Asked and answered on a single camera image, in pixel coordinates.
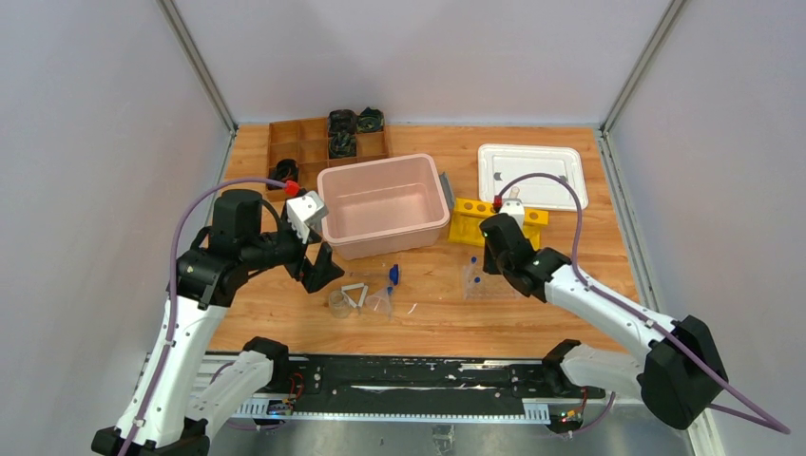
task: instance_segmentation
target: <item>clear plastic cup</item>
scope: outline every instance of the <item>clear plastic cup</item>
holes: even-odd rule
[[[341,290],[335,290],[330,293],[328,307],[330,308],[330,313],[336,318],[347,318],[350,312],[353,311],[347,296]]]

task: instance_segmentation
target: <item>clear plastic piece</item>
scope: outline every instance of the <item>clear plastic piece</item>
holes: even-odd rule
[[[333,290],[328,296],[328,308],[330,313],[336,318],[347,318],[353,308],[347,300],[347,296],[341,290]]]
[[[484,272],[481,258],[476,256],[463,269],[465,299],[517,299],[523,297],[502,275],[489,275]]]

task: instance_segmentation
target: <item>white wall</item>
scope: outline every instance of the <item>white wall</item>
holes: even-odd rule
[[[0,453],[88,454],[228,134],[153,1],[4,2],[0,68]]]
[[[798,0],[690,2],[614,133],[662,305],[793,429],[718,414],[730,456],[806,447],[804,23]]]
[[[239,122],[602,121],[669,0],[178,0]]]

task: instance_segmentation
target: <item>wooden tabletop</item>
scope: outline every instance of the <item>wooden tabletop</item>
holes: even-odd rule
[[[615,291],[637,293],[605,181],[605,172],[587,128],[387,126],[392,156],[430,154],[437,169],[448,171],[456,197],[478,199],[478,147],[483,143],[568,146],[582,156],[589,205],[580,245],[580,264]],[[266,170],[268,125],[239,130],[226,178],[262,177]],[[261,185],[243,185],[261,189]],[[570,254],[575,213],[551,212],[542,244]],[[263,230],[273,221],[264,214]],[[346,271],[378,273],[400,265],[392,319],[364,311],[346,319],[327,308],[340,279],[316,294],[306,294],[284,268],[252,279],[211,343],[213,350],[240,350],[255,335],[275,339],[292,352],[373,353],[443,356],[540,357],[566,338],[621,350],[584,320],[536,299],[481,301],[463,299],[461,271],[482,249],[447,241],[446,227],[432,247],[352,261],[336,257]],[[309,251],[314,258],[316,249]],[[413,312],[408,313],[416,303]]]

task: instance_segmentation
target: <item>red connector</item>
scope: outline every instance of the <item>red connector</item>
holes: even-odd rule
[[[294,182],[293,180],[287,180],[285,182],[285,188],[283,189],[286,195],[293,198],[299,193],[299,184]]]

